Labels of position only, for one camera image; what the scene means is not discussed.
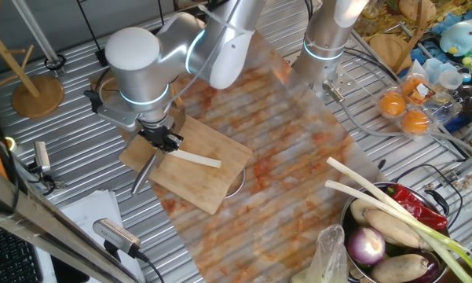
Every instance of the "white strip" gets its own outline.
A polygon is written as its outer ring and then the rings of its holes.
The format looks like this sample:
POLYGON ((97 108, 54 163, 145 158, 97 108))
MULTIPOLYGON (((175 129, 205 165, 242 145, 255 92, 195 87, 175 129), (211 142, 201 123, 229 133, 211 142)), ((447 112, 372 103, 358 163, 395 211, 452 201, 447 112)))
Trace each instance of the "white strip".
POLYGON ((171 155, 171 156, 175 156, 177 158, 181 158, 183 160, 193 162, 193 163, 208 166, 208 167, 213 167, 213 168, 220 168, 221 167, 221 161, 220 160, 215 160, 215 159, 204 157, 204 156, 198 156, 197 154, 194 154, 194 153, 187 153, 186 151, 183 151, 181 149, 174 150, 174 151, 172 151, 170 153, 167 153, 167 154, 171 155))

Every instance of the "transparent plastic film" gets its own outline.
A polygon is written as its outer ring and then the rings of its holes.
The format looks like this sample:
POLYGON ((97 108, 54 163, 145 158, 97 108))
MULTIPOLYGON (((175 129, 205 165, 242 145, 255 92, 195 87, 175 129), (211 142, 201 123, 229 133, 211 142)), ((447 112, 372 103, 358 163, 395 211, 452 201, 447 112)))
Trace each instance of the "transparent plastic film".
POLYGON ((295 275, 291 283, 347 282, 347 274, 344 229, 335 224, 321 231, 311 266, 295 275))

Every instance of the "potato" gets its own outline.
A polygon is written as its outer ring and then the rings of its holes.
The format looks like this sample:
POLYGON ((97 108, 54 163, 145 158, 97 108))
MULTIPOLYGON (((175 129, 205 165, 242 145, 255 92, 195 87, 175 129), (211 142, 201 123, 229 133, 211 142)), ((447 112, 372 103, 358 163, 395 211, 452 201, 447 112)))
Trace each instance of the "potato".
POLYGON ((378 209, 365 209, 368 224, 380 233, 410 248, 420 248, 421 237, 407 223, 378 209))
POLYGON ((368 221, 363 216, 363 212, 365 209, 378 209, 374 205, 359 199, 353 201, 349 208, 351 209, 351 214, 353 214, 354 220, 360 226, 368 226, 368 221))
POLYGON ((378 262, 371 277, 378 283, 401 283, 417 279, 427 272, 428 260, 420 255, 400 255, 378 262))

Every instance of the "wooden cutting board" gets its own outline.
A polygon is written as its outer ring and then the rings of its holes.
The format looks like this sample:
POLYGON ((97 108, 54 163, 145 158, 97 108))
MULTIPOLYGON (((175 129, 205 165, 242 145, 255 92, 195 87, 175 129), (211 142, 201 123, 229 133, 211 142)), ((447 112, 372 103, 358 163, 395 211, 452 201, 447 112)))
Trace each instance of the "wooden cutting board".
MULTIPOLYGON (((252 151, 190 116, 186 117, 179 134, 184 137, 180 149, 221 160, 221 168, 166 156, 159 168, 154 167, 149 178, 213 215, 237 175, 246 166, 252 151)), ((147 140, 138 135, 119 159, 133 170, 140 171, 155 151, 147 140)))

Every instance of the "plastic container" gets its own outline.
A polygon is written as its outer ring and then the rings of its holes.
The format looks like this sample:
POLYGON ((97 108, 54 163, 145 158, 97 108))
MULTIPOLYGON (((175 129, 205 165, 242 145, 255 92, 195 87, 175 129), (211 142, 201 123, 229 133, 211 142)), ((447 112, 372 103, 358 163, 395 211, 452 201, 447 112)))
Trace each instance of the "plastic container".
POLYGON ((438 82, 447 90, 456 90, 463 84, 463 76, 456 71, 456 68, 445 70, 441 73, 438 82))
POLYGON ((410 138, 428 135, 462 110, 452 95, 446 90, 435 91, 419 74, 408 75, 400 86, 382 90, 372 101, 382 116, 398 125, 410 138))
POLYGON ((382 116, 396 118, 401 116, 406 108, 405 99, 399 86, 392 86, 375 97, 375 105, 382 116))
POLYGON ((401 85, 401 94, 407 102, 421 105, 433 96, 434 92, 423 75, 410 74, 405 77, 405 81, 401 85))
POLYGON ((398 122, 400 129, 410 138, 428 135, 435 128, 433 118, 415 105, 408 105, 398 122))

